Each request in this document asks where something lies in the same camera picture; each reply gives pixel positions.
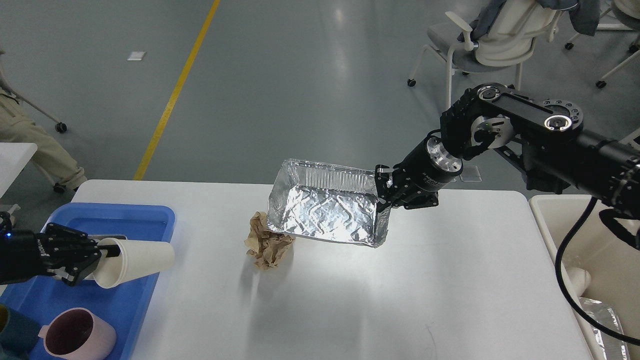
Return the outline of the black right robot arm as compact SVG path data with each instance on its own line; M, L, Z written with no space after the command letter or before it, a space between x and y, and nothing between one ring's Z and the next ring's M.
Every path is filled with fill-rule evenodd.
M629 232L620 223L621 219L639 219L639 151L585 130L576 105L562 100L535 101L494 82L467 89L442 112L439 128L428 132L402 162L375 167L376 211L436 207L438 191L462 173L462 162L487 150L496 151L521 171L530 190L560 195L572 186L590 194L585 210L557 249L558 287L589 325L638 346L638 338L601 325L582 310L562 275L565 251L597 203L606 207L599 212L602 224L631 248L639 248L639 233Z

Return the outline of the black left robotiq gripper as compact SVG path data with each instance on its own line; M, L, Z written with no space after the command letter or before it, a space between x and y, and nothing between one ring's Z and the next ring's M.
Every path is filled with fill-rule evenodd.
M46 224L43 233L11 230L1 233L0 284L46 276L74 287L96 271L101 259L119 255L116 244L98 245L86 232L57 223Z

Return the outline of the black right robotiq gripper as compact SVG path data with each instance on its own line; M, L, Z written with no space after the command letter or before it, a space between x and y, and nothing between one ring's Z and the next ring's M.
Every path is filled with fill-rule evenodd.
M451 155L438 136L427 136L394 167L375 166L376 212L436 207L438 191L462 171L463 161Z

